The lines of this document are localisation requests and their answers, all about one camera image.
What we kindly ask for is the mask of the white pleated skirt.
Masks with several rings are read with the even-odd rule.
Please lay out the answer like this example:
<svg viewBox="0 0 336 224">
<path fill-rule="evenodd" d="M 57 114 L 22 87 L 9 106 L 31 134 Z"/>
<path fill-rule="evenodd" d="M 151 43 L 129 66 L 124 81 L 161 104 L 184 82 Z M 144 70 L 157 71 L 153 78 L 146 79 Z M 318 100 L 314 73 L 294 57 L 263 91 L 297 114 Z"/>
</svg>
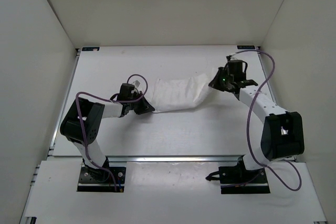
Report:
<svg viewBox="0 0 336 224">
<path fill-rule="evenodd" d="M 157 79 L 150 104 L 155 113 L 192 110 L 197 108 L 214 90 L 208 85 L 217 74 L 212 68 L 198 76 L 186 79 Z"/>
</svg>

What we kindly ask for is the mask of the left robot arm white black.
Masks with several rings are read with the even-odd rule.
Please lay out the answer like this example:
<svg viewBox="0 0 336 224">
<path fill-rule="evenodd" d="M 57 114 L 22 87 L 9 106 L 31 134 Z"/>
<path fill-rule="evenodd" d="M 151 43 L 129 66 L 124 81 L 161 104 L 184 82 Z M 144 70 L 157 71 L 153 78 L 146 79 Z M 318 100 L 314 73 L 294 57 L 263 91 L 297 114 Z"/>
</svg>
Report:
<svg viewBox="0 0 336 224">
<path fill-rule="evenodd" d="M 130 111 L 142 115 L 154 112 L 155 108 L 135 84 L 123 83 L 120 91 L 110 99 L 87 92 L 77 93 L 61 123 L 61 135 L 80 151 L 84 165 L 98 181 L 106 180 L 110 174 L 108 159 L 97 141 L 101 121 L 122 118 Z"/>
</svg>

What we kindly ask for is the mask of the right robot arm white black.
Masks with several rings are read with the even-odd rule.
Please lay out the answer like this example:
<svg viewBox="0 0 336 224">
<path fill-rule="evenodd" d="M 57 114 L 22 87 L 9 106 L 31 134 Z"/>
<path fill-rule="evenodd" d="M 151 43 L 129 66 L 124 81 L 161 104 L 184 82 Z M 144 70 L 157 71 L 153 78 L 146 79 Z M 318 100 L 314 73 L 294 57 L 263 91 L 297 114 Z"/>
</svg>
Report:
<svg viewBox="0 0 336 224">
<path fill-rule="evenodd" d="M 274 160 L 300 155 L 304 152 L 302 117 L 289 112 L 258 90 L 258 83 L 246 78 L 248 64 L 243 60 L 228 60 L 219 67 L 209 87 L 232 93 L 238 101 L 249 107 L 248 119 L 255 114 L 263 123 L 261 140 L 254 144 L 247 132 L 249 153 L 242 156 L 242 165 L 235 169 L 236 178 L 248 182 L 254 171 Z"/>
</svg>

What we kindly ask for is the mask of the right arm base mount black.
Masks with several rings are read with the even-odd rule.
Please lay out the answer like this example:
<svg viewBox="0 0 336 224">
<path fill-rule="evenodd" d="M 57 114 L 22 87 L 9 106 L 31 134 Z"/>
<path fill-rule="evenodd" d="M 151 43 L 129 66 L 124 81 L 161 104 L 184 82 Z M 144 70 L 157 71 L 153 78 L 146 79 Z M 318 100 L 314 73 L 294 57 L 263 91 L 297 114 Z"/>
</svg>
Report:
<svg viewBox="0 0 336 224">
<path fill-rule="evenodd" d="M 238 159 L 235 166 L 220 166 L 205 179 L 209 182 L 219 181 L 222 195 L 270 193 L 265 169 L 247 170 L 242 158 Z"/>
</svg>

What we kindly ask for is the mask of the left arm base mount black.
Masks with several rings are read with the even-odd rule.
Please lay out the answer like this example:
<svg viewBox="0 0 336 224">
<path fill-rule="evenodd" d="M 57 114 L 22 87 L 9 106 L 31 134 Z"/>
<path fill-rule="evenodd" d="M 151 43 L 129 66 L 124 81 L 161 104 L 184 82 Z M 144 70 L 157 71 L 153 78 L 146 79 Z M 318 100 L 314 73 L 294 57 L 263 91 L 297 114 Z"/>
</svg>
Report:
<svg viewBox="0 0 336 224">
<path fill-rule="evenodd" d="M 123 193 L 125 190 L 127 168 L 125 166 L 112 166 L 110 164 L 109 170 L 113 174 L 115 180 L 112 179 L 110 173 L 100 169 L 93 169 L 82 162 L 77 191 Z"/>
</svg>

